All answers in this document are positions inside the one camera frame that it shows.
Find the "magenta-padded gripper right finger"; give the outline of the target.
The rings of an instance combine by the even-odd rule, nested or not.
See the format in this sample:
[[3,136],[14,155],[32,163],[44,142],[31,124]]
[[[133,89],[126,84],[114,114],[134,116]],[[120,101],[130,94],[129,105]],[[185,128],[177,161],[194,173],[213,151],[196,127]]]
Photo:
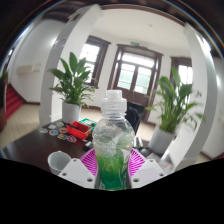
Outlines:
[[146,159],[135,149],[131,150],[128,177],[132,189],[143,187],[165,176],[165,172],[154,159]]

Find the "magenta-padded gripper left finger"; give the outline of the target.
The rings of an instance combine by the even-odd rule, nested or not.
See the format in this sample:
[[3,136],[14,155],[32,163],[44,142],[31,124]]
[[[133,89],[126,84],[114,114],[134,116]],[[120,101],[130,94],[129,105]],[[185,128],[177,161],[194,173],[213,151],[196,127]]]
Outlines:
[[89,150],[80,159],[72,158],[59,177],[84,188],[96,189],[100,176],[95,151]]

